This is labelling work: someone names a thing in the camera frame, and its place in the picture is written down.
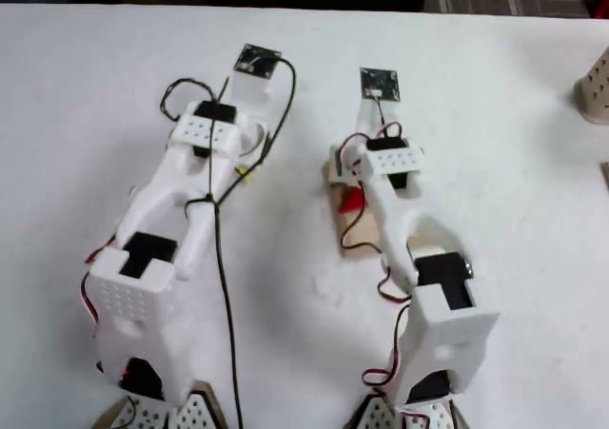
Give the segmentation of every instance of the white plastic bracket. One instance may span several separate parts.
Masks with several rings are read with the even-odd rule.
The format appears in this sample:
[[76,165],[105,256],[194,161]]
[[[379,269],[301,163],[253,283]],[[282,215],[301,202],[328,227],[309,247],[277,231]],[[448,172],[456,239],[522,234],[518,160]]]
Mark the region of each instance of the white plastic bracket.
[[[185,113],[180,117],[178,125],[173,129],[169,140],[171,142],[190,144],[201,148],[209,148],[211,120]],[[239,139],[239,129],[230,123],[215,122],[213,127],[212,148],[214,151],[229,156]]]
[[423,154],[419,147],[368,150],[362,157],[362,175],[377,176],[421,171]]

